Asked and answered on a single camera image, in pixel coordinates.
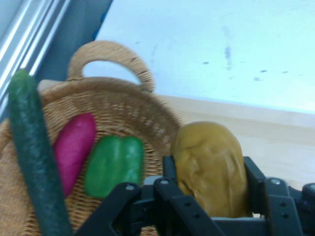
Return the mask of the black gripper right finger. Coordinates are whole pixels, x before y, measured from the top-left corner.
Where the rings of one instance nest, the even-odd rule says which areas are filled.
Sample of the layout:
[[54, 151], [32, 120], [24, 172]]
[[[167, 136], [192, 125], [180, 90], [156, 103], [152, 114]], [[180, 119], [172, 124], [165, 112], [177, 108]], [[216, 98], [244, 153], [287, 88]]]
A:
[[269, 236], [315, 234], [315, 184], [297, 190], [285, 180], [266, 177], [250, 157], [244, 157], [253, 213], [263, 215]]

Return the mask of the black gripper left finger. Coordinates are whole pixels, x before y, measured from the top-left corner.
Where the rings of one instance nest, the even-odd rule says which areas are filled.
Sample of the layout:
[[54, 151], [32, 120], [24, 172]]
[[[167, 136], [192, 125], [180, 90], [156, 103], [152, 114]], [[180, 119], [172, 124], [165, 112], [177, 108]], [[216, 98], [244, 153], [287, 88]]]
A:
[[174, 158], [162, 160], [153, 184], [118, 184], [76, 231], [77, 236], [139, 236], [154, 226], [160, 236], [221, 236], [219, 226], [176, 183]]

